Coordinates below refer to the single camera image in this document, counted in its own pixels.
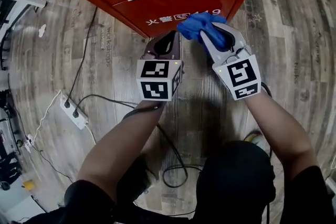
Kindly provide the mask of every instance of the black wheel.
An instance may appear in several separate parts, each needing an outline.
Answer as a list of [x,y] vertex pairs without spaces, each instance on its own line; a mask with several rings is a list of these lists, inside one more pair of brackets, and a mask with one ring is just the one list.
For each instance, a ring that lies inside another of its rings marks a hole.
[[16,145],[17,145],[18,147],[22,147],[22,146],[23,146],[23,141],[20,140],[20,139],[16,140]]
[[10,190],[10,188],[11,188],[10,184],[8,184],[5,181],[1,181],[0,185],[1,185],[1,189],[3,189],[3,190]]

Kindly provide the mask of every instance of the forearm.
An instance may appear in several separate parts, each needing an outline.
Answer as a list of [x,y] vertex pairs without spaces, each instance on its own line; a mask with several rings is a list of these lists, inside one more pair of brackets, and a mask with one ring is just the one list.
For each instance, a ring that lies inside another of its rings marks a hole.
[[284,164],[312,147],[303,127],[264,91],[245,99],[271,148]]
[[[137,109],[156,104],[153,101],[142,101]],[[90,151],[79,171],[78,180],[91,181],[114,196],[115,186],[139,156],[163,108],[164,105],[152,112],[137,113],[115,126]]]

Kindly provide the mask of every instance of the wooden floor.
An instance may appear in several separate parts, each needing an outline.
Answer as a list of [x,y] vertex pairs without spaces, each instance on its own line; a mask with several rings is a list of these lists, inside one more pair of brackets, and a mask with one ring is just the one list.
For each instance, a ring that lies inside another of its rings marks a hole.
[[[11,41],[12,91],[25,131],[32,135],[58,90],[70,91],[95,8],[86,0],[47,1],[46,8],[37,13],[30,9],[23,16]],[[39,38],[38,30],[43,24],[46,32]],[[309,132],[323,175],[328,176],[336,153],[336,0],[245,0],[231,25],[251,45],[275,100]],[[214,146],[241,139],[256,123],[244,102],[233,101],[221,85],[204,49],[184,38],[181,41],[184,80],[174,101],[167,105],[161,123],[175,139],[185,162],[201,164]],[[107,43],[111,43],[111,51],[107,51]],[[139,102],[134,75],[146,43],[99,10],[72,99],[78,102],[96,93]],[[129,111],[98,99],[88,99],[81,108],[89,117],[96,140]],[[67,118],[57,99],[42,124],[36,145],[59,171],[75,180],[93,141],[88,130],[78,130]],[[163,149],[162,142],[149,160]],[[36,182],[35,197],[47,210],[56,209],[70,180],[54,172],[38,152],[22,151],[25,177]],[[162,168],[174,163],[176,158],[169,151]],[[275,156],[272,163],[277,197],[271,204],[271,220],[279,223],[284,200],[283,171]],[[175,171],[170,180],[177,183],[183,176],[182,171]],[[196,205],[196,180],[197,172],[191,170],[188,182],[181,188],[169,189],[162,181],[157,182],[139,198],[138,204],[163,214],[192,211]]]

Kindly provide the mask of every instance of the blue cloth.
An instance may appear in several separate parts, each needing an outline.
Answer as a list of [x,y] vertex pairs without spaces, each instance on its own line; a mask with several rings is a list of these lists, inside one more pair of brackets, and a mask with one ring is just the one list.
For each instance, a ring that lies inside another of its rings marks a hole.
[[224,24],[226,23],[226,19],[218,15],[211,15],[208,12],[193,14],[187,20],[177,25],[177,31],[188,40],[194,39],[204,44],[200,35],[201,30],[203,30],[207,33],[215,47],[225,49],[224,36],[214,28],[211,22]]

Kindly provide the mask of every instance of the power strip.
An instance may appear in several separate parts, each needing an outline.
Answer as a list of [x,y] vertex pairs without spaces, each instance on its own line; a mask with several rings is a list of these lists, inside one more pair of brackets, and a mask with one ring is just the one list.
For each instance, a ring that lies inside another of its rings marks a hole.
[[88,117],[78,108],[78,117],[75,118],[73,116],[73,112],[75,111],[76,105],[69,99],[70,107],[66,108],[64,106],[65,102],[67,101],[68,97],[66,95],[62,95],[60,98],[61,103],[60,107],[64,110],[64,112],[68,115],[68,117],[73,121],[73,123],[81,130],[83,130],[88,123]]

